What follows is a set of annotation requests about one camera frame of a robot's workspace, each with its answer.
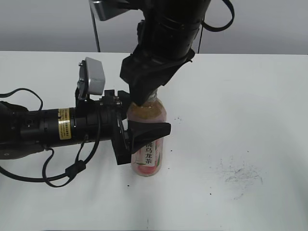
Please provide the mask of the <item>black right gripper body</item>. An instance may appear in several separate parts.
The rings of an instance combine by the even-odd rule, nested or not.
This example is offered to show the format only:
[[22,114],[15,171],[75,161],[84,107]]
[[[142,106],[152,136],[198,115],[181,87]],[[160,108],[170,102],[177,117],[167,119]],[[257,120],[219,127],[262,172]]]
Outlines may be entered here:
[[128,83],[129,71],[164,71],[173,66],[181,64],[185,65],[186,63],[191,62],[194,56],[194,50],[189,49],[184,57],[172,60],[148,52],[138,45],[133,53],[123,59],[120,78]]

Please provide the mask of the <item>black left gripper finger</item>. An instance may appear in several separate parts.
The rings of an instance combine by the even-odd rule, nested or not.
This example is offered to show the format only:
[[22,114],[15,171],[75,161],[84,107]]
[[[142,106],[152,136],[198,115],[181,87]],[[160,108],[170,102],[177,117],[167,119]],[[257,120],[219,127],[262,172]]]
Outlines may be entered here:
[[128,139],[130,153],[134,154],[147,144],[168,136],[171,133],[171,124],[163,123],[141,123],[128,121]]
[[127,111],[131,105],[131,98],[130,94],[124,90],[119,90],[117,92],[117,96],[120,100],[120,113],[121,113],[121,119],[127,118]]

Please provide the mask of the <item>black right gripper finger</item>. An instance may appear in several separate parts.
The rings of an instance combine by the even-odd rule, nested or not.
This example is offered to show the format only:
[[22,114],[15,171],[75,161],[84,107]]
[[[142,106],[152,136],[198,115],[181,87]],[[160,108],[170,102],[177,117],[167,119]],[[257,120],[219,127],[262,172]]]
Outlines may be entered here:
[[171,79],[172,77],[176,74],[176,72],[181,69],[181,67],[183,66],[183,64],[181,65],[177,65],[177,66],[173,66],[170,67],[168,69],[165,69],[162,73],[162,83],[161,86],[165,86]]
[[131,100],[138,106],[144,104],[155,89],[164,85],[165,71],[129,71],[128,84]]

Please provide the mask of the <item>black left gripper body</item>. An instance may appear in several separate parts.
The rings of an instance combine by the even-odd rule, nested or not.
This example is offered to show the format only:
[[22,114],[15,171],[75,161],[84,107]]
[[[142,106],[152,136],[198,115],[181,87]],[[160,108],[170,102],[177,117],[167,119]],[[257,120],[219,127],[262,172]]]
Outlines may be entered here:
[[89,156],[84,160],[87,164],[98,149],[100,141],[110,140],[118,165],[131,162],[128,134],[124,130],[120,113],[120,100],[114,90],[105,90],[99,100],[92,100],[89,96],[86,100],[77,99],[75,91],[76,107],[74,116],[74,137],[94,142]]

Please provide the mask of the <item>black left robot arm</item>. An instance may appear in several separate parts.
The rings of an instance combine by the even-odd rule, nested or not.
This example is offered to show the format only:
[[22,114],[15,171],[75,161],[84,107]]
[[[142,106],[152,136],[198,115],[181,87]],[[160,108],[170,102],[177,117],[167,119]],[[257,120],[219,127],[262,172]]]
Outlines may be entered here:
[[129,164],[131,155],[171,132],[169,123],[128,121],[129,93],[105,90],[97,101],[76,101],[76,106],[40,111],[0,103],[0,157],[23,158],[49,147],[110,140],[118,165]]

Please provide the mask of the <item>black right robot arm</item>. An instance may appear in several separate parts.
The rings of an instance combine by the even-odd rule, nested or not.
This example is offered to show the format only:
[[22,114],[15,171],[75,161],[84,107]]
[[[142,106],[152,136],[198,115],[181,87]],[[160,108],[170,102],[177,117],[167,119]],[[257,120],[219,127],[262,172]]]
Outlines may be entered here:
[[209,5],[208,0],[153,0],[144,9],[138,45],[120,71],[135,104],[144,104],[194,57],[191,46]]

